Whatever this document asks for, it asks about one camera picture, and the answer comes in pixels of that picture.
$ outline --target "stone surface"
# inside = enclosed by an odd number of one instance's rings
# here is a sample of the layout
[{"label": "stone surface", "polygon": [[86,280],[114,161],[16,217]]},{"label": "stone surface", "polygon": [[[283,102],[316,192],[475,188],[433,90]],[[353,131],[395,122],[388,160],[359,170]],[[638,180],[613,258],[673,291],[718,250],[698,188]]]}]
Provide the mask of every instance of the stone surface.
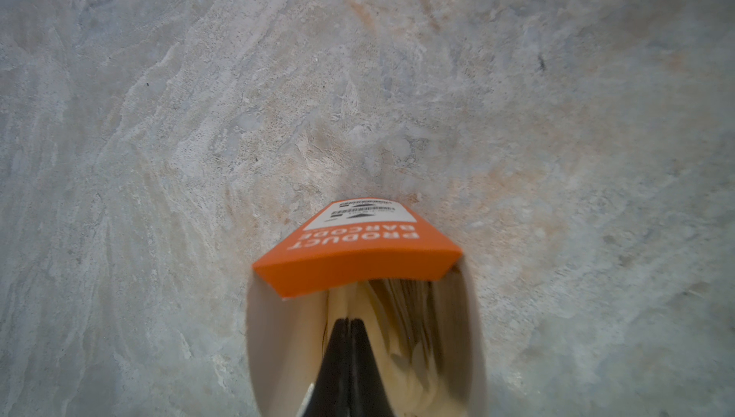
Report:
[{"label": "stone surface", "polygon": [[363,195],[464,248],[491,415],[732,415],[733,2],[0,9],[0,415],[257,415],[249,264]]}]

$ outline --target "black pointed object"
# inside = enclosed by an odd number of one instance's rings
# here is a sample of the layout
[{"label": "black pointed object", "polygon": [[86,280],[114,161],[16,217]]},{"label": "black pointed object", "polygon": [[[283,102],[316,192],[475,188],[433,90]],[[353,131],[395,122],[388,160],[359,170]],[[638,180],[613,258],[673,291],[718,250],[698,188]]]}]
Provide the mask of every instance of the black pointed object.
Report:
[{"label": "black pointed object", "polygon": [[350,342],[350,417],[395,417],[360,319],[350,321]]},{"label": "black pointed object", "polygon": [[348,417],[351,359],[349,327],[347,319],[335,321],[314,391],[302,417]]}]

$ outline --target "product barcode label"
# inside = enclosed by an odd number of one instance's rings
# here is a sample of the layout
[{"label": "product barcode label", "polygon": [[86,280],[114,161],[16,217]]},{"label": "product barcode label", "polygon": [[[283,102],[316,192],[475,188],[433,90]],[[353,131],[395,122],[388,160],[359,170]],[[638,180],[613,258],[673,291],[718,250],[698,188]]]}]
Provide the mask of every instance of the product barcode label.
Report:
[{"label": "product barcode label", "polygon": [[416,222],[416,219],[396,201],[355,199],[329,205],[304,230],[382,221]]}]

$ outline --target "orange label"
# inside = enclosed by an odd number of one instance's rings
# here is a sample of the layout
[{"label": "orange label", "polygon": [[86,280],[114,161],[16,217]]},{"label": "orange label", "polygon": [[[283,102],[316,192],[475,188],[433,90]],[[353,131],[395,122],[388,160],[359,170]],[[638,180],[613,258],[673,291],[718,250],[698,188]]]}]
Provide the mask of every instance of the orange label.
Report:
[{"label": "orange label", "polygon": [[336,201],[253,264],[284,298],[362,280],[438,280],[462,250],[396,201]]}]

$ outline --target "white barcode sticker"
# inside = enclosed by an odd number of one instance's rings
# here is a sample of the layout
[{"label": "white barcode sticker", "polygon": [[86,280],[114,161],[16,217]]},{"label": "white barcode sticker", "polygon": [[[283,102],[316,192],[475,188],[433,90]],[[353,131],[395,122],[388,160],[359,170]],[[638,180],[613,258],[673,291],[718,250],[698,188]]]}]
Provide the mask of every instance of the white barcode sticker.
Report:
[{"label": "white barcode sticker", "polygon": [[416,218],[397,201],[354,199],[329,205],[304,230],[383,221],[416,222]]}]

